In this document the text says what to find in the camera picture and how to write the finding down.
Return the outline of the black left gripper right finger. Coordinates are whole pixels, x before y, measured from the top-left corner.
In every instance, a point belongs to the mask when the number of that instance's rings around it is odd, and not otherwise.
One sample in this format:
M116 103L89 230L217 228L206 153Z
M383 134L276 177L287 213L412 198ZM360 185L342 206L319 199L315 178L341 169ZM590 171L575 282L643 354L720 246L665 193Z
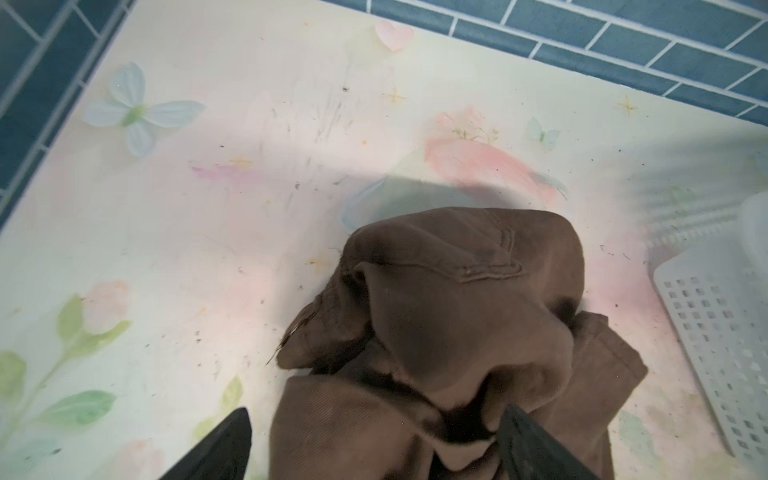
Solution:
M535 420L508 405L497 430L501 465L515 480L597 480L598 477Z

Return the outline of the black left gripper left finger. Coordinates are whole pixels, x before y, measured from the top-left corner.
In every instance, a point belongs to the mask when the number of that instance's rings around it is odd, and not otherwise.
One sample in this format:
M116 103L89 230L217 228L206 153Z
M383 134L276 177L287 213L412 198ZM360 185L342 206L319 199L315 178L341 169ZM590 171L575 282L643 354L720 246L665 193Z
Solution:
M170 468L161 480L243 480L252 447L248 410L239 407Z

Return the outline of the brown trousers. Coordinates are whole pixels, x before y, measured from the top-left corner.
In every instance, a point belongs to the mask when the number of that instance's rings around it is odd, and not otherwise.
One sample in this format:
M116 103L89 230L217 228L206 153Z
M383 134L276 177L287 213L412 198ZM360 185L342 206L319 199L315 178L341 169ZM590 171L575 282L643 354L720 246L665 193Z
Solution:
M564 217L447 207L367 225L288 327L272 479L501 479L516 406L600 479L609 425L647 375L583 311Z

